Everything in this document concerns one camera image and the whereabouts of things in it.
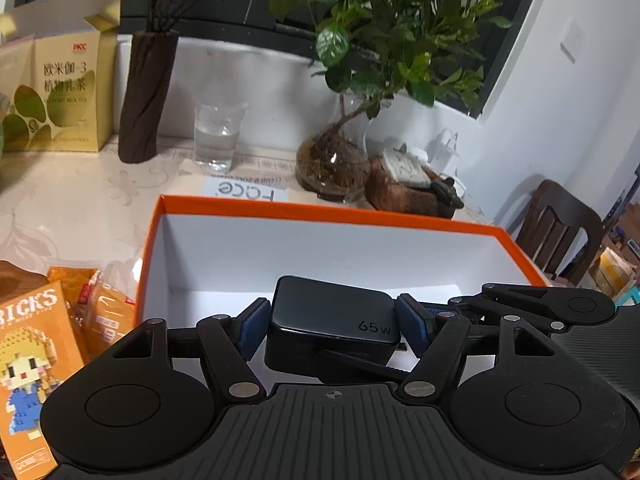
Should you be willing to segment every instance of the light switch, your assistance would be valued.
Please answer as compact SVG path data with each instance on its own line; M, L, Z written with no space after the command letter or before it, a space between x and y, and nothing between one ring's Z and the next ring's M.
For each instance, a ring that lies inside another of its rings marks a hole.
M572 19L566 26L564 36L560 41L560 50L562 50L569 58L569 60L575 64L582 51L584 44L584 31L578 25L578 23Z

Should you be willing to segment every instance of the dark window frame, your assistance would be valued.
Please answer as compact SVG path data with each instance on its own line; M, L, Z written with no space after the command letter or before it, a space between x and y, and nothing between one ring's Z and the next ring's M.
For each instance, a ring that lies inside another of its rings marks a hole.
M15 5L30 1L33 0L15 0ZM466 62L466 68L484 65L484 86L479 92L483 107L504 68L533 0L498 1L503 2L503 6L496 14L509 18L513 27L504 30L481 25L481 38L476 43L476 49L486 60ZM146 0L122 0L121 33L132 34L145 28L145 6ZM277 22L269 14L268 0L206 0L195 7L176 29L185 37L247 44L312 59L312 36L307 31L287 26L293 24L287 20L284 23ZM459 100L448 98L442 102L472 117L479 115L478 110L468 110Z

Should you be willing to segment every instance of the chair backrest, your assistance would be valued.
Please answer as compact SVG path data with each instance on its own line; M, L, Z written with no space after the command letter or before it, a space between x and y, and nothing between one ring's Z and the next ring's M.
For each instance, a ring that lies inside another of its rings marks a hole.
M566 276L577 285L602 242L602 220L560 184L545 180L538 186L516 243L543 272L556 274L580 228L587 233L587 247Z

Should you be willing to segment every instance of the black power adapter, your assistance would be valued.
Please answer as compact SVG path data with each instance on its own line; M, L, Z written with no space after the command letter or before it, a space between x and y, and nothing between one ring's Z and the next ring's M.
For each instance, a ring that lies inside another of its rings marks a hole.
M264 355L272 370L330 375L319 350L386 365L400 343L394 300L384 292L296 276L278 280Z

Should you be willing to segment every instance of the blonde toy figure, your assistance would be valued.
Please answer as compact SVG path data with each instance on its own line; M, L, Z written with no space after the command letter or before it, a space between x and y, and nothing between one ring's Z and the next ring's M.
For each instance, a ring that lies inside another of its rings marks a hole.
M51 373L55 363L53 341L29 326L11 330L0 341L0 382L11 391L7 413L14 413L9 434L26 431L31 440L42 436L42 403L60 384Z

